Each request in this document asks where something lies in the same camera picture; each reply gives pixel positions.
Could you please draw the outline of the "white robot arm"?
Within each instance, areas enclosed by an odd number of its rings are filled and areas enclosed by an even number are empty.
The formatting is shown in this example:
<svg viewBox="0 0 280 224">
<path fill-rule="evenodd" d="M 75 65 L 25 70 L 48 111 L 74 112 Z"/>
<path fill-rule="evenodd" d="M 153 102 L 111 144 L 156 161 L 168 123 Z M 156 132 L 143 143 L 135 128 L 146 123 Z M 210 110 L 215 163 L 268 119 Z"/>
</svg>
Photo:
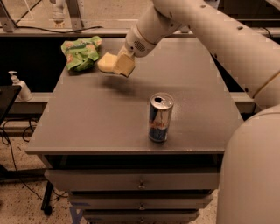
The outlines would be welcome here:
<svg viewBox="0 0 280 224">
<path fill-rule="evenodd" d="M 258 108 L 230 137 L 220 170 L 217 224 L 280 224 L 280 45 L 205 0 L 151 0 L 126 36 L 113 70 L 187 27 L 239 84 L 237 102 Z"/>
</svg>

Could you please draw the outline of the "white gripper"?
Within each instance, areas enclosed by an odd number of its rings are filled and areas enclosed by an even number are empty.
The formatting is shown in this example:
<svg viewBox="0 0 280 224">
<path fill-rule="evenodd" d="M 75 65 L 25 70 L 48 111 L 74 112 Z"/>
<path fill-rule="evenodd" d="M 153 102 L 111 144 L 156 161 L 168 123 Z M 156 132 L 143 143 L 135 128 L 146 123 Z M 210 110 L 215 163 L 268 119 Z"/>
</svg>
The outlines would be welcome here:
<svg viewBox="0 0 280 224">
<path fill-rule="evenodd" d="M 113 72 L 129 77 L 135 68 L 135 60 L 128 54 L 133 53 L 135 57 L 142 58 L 147 56 L 155 46 L 144 39 L 136 25 L 129 30 L 124 45 L 117 54 Z"/>
</svg>

